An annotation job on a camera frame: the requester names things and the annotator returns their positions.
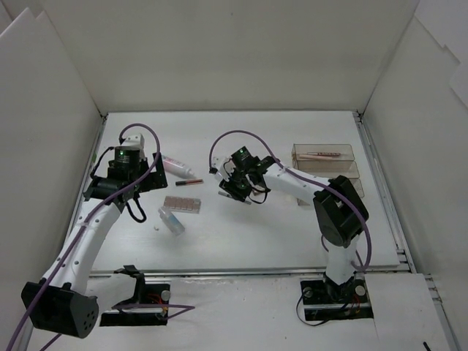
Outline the clear blue small bottle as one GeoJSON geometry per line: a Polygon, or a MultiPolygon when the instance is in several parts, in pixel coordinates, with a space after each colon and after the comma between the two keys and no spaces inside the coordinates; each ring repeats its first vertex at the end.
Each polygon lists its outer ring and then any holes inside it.
{"type": "Polygon", "coordinates": [[[185,226],[177,219],[173,212],[164,206],[158,209],[159,217],[164,222],[166,227],[174,235],[182,235],[185,233],[185,226]]]}

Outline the pink makeup pencil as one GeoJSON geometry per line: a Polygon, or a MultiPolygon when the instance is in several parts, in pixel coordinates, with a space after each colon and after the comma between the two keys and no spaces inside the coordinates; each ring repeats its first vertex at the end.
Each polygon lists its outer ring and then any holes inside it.
{"type": "Polygon", "coordinates": [[[309,160],[334,160],[338,159],[341,156],[340,153],[325,153],[325,152],[311,152],[305,154],[297,154],[296,157],[298,159],[309,159],[309,160]]]}

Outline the grey eyeliner pencil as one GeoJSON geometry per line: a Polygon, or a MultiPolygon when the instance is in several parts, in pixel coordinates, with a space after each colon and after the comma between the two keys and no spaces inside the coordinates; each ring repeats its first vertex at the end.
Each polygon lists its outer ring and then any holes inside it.
{"type": "Polygon", "coordinates": [[[236,200],[232,195],[229,195],[229,194],[226,193],[226,192],[221,192],[221,191],[219,191],[219,192],[218,192],[218,195],[223,196],[223,197],[226,197],[227,199],[230,199],[230,200],[234,200],[234,201],[237,201],[237,202],[240,202],[240,203],[247,204],[247,205],[251,205],[251,204],[252,204],[252,202],[249,201],[249,200],[236,200]]]}

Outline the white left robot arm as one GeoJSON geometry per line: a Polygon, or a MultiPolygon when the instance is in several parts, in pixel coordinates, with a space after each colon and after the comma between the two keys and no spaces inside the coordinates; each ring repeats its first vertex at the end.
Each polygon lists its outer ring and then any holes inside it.
{"type": "Polygon", "coordinates": [[[93,175],[75,226],[56,263],[39,282],[28,282],[22,301],[37,329],[86,338],[101,313],[126,303],[136,307],[146,299],[143,272],[133,265],[116,269],[109,278],[90,284],[88,277],[107,234],[141,193],[167,187],[162,161],[149,162],[144,137],[131,135],[111,150],[107,175],[93,175]]]}

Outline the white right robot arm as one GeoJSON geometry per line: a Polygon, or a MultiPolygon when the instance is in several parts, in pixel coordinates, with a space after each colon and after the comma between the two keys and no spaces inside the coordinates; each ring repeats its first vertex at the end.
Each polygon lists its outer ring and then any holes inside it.
{"type": "Polygon", "coordinates": [[[355,254],[358,237],[365,230],[369,212],[345,176],[326,179],[294,170],[273,156],[260,159],[242,147],[228,157],[209,156],[209,173],[234,200],[243,202],[253,192],[283,192],[314,206],[318,227],[330,244],[323,291],[332,301],[350,292],[358,270],[355,254]]]}

